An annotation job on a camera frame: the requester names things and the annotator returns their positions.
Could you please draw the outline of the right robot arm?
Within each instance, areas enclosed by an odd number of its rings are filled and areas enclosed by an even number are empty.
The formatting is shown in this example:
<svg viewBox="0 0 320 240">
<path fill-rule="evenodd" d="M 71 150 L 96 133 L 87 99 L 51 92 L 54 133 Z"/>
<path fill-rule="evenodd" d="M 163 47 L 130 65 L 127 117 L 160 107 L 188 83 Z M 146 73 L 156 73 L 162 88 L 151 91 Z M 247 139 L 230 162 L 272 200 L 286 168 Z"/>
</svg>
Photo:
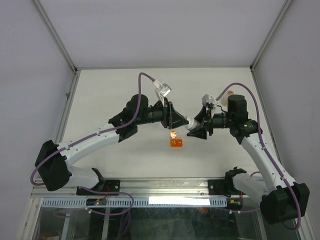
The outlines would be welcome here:
<svg viewBox="0 0 320 240">
<path fill-rule="evenodd" d="M 230 95 L 226 112 L 214 113 L 218 105 L 213 96 L 204 95 L 202 109 L 187 128 L 187 136 L 205 140 L 214 129 L 229 129 L 252 158 L 263 180 L 255 180 L 246 170 L 235 167 L 213 189 L 228 198 L 237 192 L 246 194 L 259 205 L 262 216 L 271 225 L 300 220 L 305 216 L 310 190 L 305 183 L 297 183 L 271 155 L 261 127 L 249 118 L 245 97 Z"/>
</svg>

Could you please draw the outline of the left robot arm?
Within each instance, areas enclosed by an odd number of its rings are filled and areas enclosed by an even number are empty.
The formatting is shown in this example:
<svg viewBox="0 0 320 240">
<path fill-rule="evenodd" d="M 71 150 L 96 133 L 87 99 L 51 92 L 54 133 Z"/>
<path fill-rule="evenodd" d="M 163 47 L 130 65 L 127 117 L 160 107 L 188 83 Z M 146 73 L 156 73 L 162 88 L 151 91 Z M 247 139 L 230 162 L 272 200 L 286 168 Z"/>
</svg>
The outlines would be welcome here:
<svg viewBox="0 0 320 240">
<path fill-rule="evenodd" d="M 125 108 L 103 126 L 87 136 L 55 144 L 46 141 L 39 152 L 35 167 L 50 192 L 63 187 L 81 187 L 93 194 L 103 192 L 106 180 L 97 168 L 84 169 L 74 164 L 87 155 L 118 144 L 138 132 L 139 125 L 161 123 L 166 129 L 189 124 L 167 98 L 149 105 L 145 95 L 134 95 Z"/>
</svg>

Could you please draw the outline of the orange pill organizer box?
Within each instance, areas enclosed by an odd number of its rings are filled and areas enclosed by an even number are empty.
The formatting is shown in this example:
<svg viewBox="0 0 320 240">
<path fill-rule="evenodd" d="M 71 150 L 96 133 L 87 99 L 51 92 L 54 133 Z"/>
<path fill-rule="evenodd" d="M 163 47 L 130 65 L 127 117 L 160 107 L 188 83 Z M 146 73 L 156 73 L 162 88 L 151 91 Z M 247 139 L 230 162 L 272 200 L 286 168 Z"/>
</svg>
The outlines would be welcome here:
<svg viewBox="0 0 320 240">
<path fill-rule="evenodd" d="M 170 146 L 172 148 L 182 148 L 183 147 L 183 139 L 179 138 L 177 131 L 170 132 Z"/>
</svg>

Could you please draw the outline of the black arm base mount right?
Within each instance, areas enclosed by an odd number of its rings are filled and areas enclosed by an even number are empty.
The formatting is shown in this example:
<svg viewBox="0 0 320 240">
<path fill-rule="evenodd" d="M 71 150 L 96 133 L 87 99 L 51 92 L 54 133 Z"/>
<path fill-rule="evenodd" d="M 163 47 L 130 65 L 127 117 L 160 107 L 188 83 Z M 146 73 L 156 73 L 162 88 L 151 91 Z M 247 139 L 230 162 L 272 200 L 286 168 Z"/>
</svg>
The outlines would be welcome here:
<svg viewBox="0 0 320 240">
<path fill-rule="evenodd" d="M 231 198 L 233 195 L 240 196 L 242 194 L 243 196 L 247 197 L 247 195 L 244 192 L 235 189 L 233 185 L 230 185 L 230 183 L 224 178 L 209 179 L 207 181 L 207 188 L 208 194 L 210 196 L 221 195 L 227 198 Z"/>
</svg>

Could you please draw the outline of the white cap pill bottle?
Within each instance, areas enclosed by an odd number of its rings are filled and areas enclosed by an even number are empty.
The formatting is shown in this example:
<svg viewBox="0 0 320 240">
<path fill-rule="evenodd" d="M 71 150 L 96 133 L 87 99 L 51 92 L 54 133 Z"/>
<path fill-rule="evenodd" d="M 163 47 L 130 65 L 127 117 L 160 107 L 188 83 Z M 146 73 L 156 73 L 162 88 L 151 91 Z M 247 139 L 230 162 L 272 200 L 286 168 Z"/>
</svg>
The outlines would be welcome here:
<svg viewBox="0 0 320 240">
<path fill-rule="evenodd" d="M 188 121 L 188 124 L 185 125 L 185 128 L 188 131 L 192 131 L 200 126 L 200 123 L 194 118 L 186 117 L 186 120 Z"/>
</svg>

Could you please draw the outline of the clear bottle orange pills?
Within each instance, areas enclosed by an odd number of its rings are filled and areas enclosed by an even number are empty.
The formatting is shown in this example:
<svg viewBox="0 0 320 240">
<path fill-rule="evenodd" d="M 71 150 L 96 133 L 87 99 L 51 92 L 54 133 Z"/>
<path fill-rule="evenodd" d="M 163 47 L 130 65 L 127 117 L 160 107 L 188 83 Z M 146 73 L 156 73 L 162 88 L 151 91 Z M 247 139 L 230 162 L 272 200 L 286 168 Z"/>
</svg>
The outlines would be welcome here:
<svg viewBox="0 0 320 240">
<path fill-rule="evenodd" d="M 229 96 L 232 96 L 232 95 L 234 95 L 234 94 L 235 94 L 235 93 L 234 93 L 232 90 L 227 90 L 227 91 L 223 94 L 223 96 L 222 96 L 222 98 L 221 98 L 221 100 L 220 100 L 221 105 L 224 106 L 224 107 L 227 107 L 227 106 L 228 106 L 228 97 L 229 97 Z"/>
</svg>

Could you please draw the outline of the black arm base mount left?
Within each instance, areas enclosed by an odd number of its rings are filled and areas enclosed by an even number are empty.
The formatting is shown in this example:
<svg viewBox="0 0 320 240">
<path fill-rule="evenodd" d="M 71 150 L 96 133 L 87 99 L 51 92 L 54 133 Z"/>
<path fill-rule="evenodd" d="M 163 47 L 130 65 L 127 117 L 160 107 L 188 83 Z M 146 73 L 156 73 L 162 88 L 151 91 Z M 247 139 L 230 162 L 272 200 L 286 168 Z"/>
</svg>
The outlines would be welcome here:
<svg viewBox="0 0 320 240">
<path fill-rule="evenodd" d="M 83 187 L 77 187 L 76 195 L 77 196 L 98 196 L 105 195 L 106 193 L 118 193 L 120 191 L 119 179 L 105 179 L 104 181 L 99 182 L 96 186 L 89 190 L 86 190 Z"/>
</svg>

